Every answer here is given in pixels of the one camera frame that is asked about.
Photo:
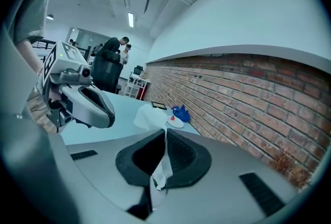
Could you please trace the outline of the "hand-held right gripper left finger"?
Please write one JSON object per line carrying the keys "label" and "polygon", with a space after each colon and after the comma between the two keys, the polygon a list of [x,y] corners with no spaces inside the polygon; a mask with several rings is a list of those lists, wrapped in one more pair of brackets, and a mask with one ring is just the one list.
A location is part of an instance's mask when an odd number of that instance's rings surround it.
{"label": "hand-held right gripper left finger", "polygon": [[74,163],[104,197],[140,219],[153,212],[152,174],[165,151],[165,131],[67,146]]}

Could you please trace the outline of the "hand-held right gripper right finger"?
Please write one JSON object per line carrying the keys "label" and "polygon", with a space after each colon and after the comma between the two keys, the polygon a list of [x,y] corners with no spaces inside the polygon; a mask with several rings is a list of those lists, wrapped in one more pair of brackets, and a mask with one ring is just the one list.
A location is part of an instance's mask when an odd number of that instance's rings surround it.
{"label": "hand-held right gripper right finger", "polygon": [[266,217],[240,179],[253,173],[284,203],[296,197],[289,181],[242,148],[194,133],[180,135],[204,146],[212,157],[209,171],[193,186],[170,189],[151,214],[152,223],[255,223]]}

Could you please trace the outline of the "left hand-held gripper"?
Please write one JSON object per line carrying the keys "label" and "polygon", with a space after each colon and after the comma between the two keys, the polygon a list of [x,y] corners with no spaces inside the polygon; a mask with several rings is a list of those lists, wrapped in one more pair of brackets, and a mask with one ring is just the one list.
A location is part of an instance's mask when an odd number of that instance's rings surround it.
{"label": "left hand-held gripper", "polygon": [[[110,99],[92,84],[91,68],[78,48],[59,41],[49,53],[42,74],[42,97],[55,126],[73,119],[87,127],[110,128],[115,111]],[[51,87],[61,85],[62,100],[53,102]]]}

